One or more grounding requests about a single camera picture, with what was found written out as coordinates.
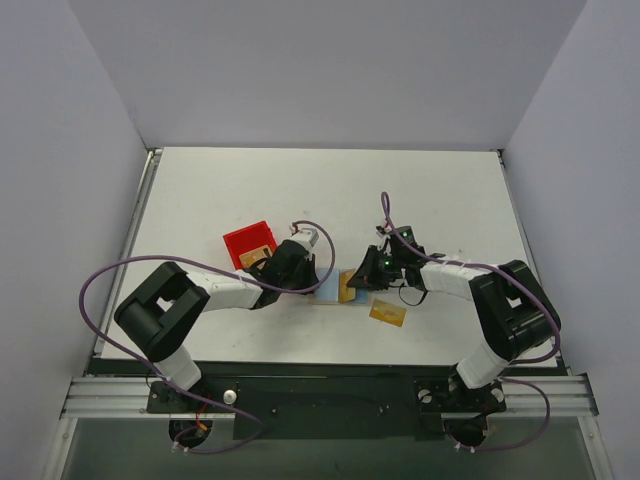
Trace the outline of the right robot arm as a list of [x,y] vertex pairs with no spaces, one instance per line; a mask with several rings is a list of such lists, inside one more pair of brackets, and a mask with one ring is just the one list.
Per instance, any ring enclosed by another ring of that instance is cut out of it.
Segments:
[[558,339],[561,321],[529,266],[512,260],[501,265],[464,263],[442,253],[427,254],[413,230],[380,227],[382,242],[368,247],[347,286],[368,291],[414,288],[423,296],[442,293],[473,303],[482,340],[455,365],[447,383],[449,402],[468,409],[522,355]]

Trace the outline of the beige leather card holder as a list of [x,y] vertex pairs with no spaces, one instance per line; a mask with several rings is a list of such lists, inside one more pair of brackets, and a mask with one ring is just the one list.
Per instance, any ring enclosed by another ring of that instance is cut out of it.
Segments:
[[310,303],[315,305],[348,305],[348,306],[364,306],[369,304],[369,293],[363,289],[356,289],[356,298],[349,303],[340,304],[338,302],[339,274],[341,270],[334,269],[331,271],[328,279],[313,292]]

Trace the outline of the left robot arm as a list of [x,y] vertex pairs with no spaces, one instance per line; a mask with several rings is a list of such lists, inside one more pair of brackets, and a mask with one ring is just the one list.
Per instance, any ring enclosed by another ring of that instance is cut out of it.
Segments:
[[202,373],[184,340],[203,312],[257,310],[275,303],[282,289],[318,283],[315,229],[302,229],[275,252],[238,270],[235,278],[188,272],[167,261],[157,267],[116,309],[114,320],[160,374],[173,382],[170,399],[181,410],[200,408],[206,397]]

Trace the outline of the gold VIP card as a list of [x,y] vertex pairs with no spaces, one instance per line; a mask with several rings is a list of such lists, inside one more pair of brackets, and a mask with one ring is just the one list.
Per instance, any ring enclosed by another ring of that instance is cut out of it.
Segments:
[[407,309],[404,307],[375,299],[371,305],[369,317],[386,324],[402,327],[406,313]]
[[338,287],[338,302],[340,304],[352,302],[356,298],[356,288],[348,285],[354,274],[354,269],[340,271]]

